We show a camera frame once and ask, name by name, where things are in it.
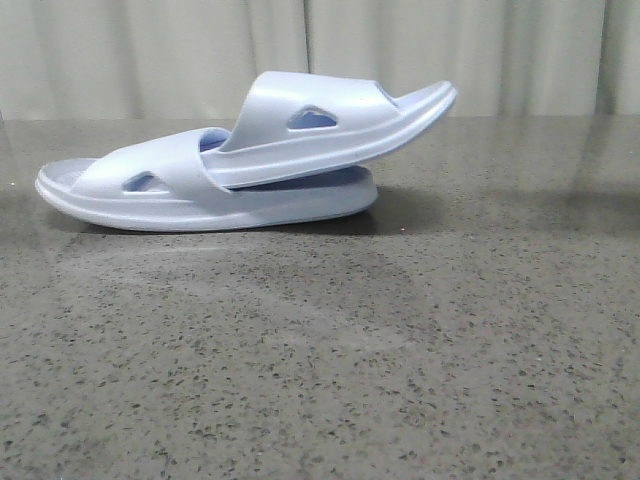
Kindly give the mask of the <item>light blue slipper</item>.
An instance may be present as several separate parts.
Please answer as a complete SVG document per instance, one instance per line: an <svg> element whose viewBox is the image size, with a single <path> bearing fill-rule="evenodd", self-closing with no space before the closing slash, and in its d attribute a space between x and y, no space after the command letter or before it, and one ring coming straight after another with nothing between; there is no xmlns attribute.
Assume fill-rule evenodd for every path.
<svg viewBox="0 0 640 480"><path fill-rule="evenodd" d="M230 136L202 158L227 188L337 170L410 142L456 95L448 81L394 98L374 80L269 71L254 81Z"/></svg>
<svg viewBox="0 0 640 480"><path fill-rule="evenodd" d="M172 134L42 167L40 195L77 219L125 230L215 231L316 221L367 209L378 196L363 167L229 190L207 156L229 135L223 128Z"/></svg>

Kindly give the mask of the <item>pale grey-green curtain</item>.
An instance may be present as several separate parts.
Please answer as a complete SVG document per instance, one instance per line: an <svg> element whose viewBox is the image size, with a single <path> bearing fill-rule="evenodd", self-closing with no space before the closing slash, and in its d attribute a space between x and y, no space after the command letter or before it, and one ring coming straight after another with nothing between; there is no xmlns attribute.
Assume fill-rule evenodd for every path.
<svg viewBox="0 0 640 480"><path fill-rule="evenodd" d="M635 1L5 1L1 115L232 118L265 70L441 79L455 113L635 114Z"/></svg>

